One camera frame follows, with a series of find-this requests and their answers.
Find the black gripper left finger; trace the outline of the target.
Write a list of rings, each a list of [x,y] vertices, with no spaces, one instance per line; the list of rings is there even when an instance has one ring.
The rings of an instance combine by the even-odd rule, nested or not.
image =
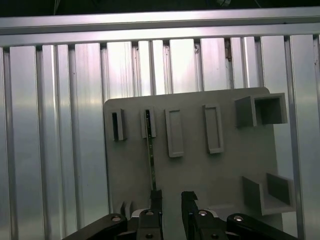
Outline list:
[[[64,239],[161,240],[162,238],[162,191],[152,190],[150,208],[136,210],[130,219],[120,213],[108,214]]]

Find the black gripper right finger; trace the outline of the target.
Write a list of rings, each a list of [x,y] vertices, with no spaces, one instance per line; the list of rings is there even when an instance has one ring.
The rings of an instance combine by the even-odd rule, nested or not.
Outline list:
[[[213,211],[199,209],[193,191],[181,193],[181,215],[188,240],[295,240],[296,237],[242,213],[226,221]]]

